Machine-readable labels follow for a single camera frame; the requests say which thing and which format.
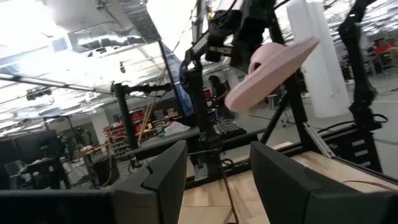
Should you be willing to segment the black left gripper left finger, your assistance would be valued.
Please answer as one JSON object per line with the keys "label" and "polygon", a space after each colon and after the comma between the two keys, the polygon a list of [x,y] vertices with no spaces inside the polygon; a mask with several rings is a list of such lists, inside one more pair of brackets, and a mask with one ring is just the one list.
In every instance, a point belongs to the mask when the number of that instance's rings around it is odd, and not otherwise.
{"label": "black left gripper left finger", "polygon": [[177,224],[186,176],[187,142],[182,140],[111,187],[116,223]]}

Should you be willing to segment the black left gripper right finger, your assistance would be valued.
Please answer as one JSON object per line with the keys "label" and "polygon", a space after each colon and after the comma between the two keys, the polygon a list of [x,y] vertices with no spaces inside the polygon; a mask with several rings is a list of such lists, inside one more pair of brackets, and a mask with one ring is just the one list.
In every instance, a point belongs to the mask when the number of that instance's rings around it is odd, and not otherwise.
{"label": "black left gripper right finger", "polygon": [[259,143],[250,165],[271,223],[357,223],[346,196],[356,191]]}

